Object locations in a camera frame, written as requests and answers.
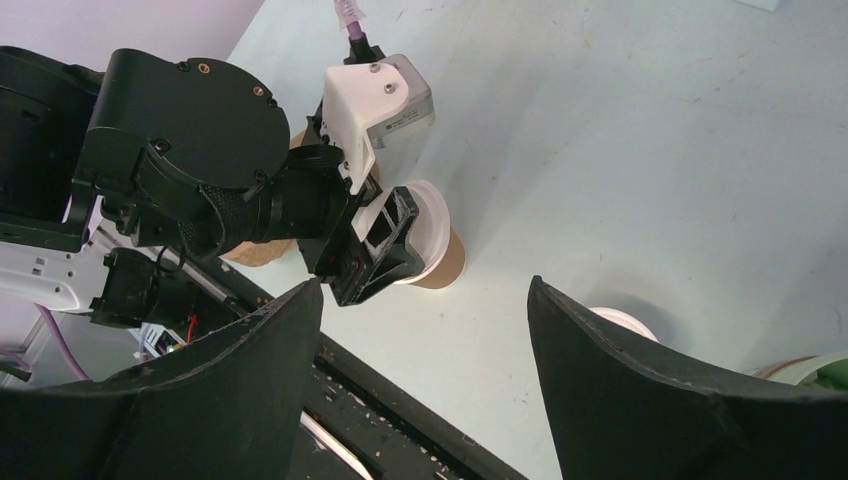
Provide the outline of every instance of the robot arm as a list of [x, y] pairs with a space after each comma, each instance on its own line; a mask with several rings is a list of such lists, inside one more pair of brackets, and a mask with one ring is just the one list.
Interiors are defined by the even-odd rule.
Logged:
[[[324, 104], [292, 150], [270, 89], [225, 62], [118, 50], [99, 74], [0, 47], [0, 288], [95, 313], [110, 284], [186, 294], [165, 286], [152, 260], [90, 244], [101, 197], [104, 219], [136, 247], [203, 258], [244, 241], [296, 239], [309, 272], [342, 306], [420, 273], [408, 190], [391, 191], [363, 238], [351, 222], [381, 193], [369, 175], [374, 148], [432, 123], [429, 88], [405, 57], [351, 45], [349, 65], [328, 72]], [[70, 280], [82, 261], [99, 262], [84, 269], [97, 278]]]

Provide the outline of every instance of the metal frame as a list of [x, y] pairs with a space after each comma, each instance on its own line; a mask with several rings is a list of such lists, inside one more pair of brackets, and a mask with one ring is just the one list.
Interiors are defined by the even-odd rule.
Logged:
[[[200, 273], [207, 288], [214, 285], [240, 314], [272, 299], [218, 258], [189, 258], [186, 267]], [[305, 389], [304, 411], [355, 453], [375, 479], [526, 480], [324, 334]], [[295, 448], [289, 478], [339, 478], [346, 467], [326, 455], [303, 455], [314, 451], [314, 444]], [[350, 478], [362, 478], [346, 471]]]

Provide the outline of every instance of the table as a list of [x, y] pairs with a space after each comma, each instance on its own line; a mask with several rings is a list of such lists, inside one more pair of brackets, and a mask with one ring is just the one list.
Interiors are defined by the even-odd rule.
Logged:
[[[534, 274], [727, 368], [848, 344], [845, 2], [360, 6], [436, 101], [428, 132], [381, 152], [383, 178], [442, 190], [469, 265], [441, 292], [328, 300], [323, 330], [529, 478], [560, 475]], [[329, 1], [266, 0], [230, 60], [299, 126], [345, 54]], [[306, 278], [298, 255], [241, 271], [274, 294]]]

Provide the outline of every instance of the cable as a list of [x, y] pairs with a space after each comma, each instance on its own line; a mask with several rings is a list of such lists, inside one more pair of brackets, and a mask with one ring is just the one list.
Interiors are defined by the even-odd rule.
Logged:
[[0, 372], [6, 372], [9, 375], [24, 382], [29, 381], [29, 379], [32, 377], [32, 366], [27, 363], [26, 360], [21, 358], [21, 356], [17, 353], [6, 350], [5, 348], [0, 348], [0, 355], [8, 357], [10, 360], [17, 363], [18, 367], [20, 367], [16, 368], [7, 363], [0, 362]]
[[14, 362], [17, 363], [19, 367], [21, 367], [21, 370], [25, 370], [27, 372], [32, 371], [32, 365], [27, 363], [27, 361], [24, 360], [17, 353], [11, 350], [6, 350], [5, 348], [0, 348], [0, 355], [3, 355], [4, 357], [9, 357], [11, 360], [14, 360]]
[[168, 247], [162, 247], [162, 248], [159, 249], [159, 254], [156, 255], [156, 275], [159, 275], [160, 273], [177, 273], [180, 270], [182, 270], [183, 266], [185, 265], [185, 257], [186, 257], [185, 245], [180, 247], [180, 259], [179, 259], [179, 262], [177, 263], [177, 268], [175, 268], [173, 270], [165, 268], [162, 265], [162, 259], [164, 258], [165, 252], [167, 250], [168, 250]]
[[347, 34], [351, 40], [360, 40], [365, 34], [359, 21], [365, 18], [365, 14], [356, 5], [356, 0], [333, 0], [336, 4], [336, 15], [342, 28], [347, 27]]
[[347, 35], [351, 40], [359, 40], [365, 35], [365, 33], [362, 31], [362, 27], [359, 25], [359, 22], [356, 21], [347, 26]]
[[188, 332], [186, 332], [186, 345], [191, 343], [192, 336], [194, 335], [194, 327], [197, 325], [197, 315], [192, 315], [189, 318], [188, 323]]
[[80, 364], [77, 362], [77, 359], [74, 358], [74, 354], [71, 353], [71, 349], [68, 348], [68, 344], [65, 343], [65, 337], [62, 336], [62, 331], [59, 330], [59, 325], [56, 323], [56, 319], [53, 318], [53, 312], [48, 310], [46, 307], [35, 304], [35, 308], [41, 312], [41, 317], [44, 319], [44, 323], [47, 324], [47, 328], [50, 330], [50, 333], [53, 334], [53, 338], [56, 340], [56, 344], [59, 347], [59, 353], [62, 354], [62, 358], [65, 359], [65, 363], [68, 364], [68, 368], [74, 372], [74, 375], [80, 380], [91, 380], [85, 370], [82, 369]]
[[29, 379], [32, 378], [31, 372], [25, 372], [20, 368], [9, 365], [8, 363], [0, 362], [0, 372], [8, 373], [22, 382], [28, 382]]

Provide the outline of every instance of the brown paper cup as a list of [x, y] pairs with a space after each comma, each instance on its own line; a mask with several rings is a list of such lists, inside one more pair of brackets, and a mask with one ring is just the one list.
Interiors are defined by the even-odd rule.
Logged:
[[412, 285], [430, 290], [439, 290], [451, 286], [465, 271], [465, 245], [451, 227], [450, 243], [444, 258], [429, 275]]
[[245, 267], [261, 267], [282, 257], [294, 248], [295, 240], [272, 240], [268, 243], [244, 242], [238, 247], [221, 255]]

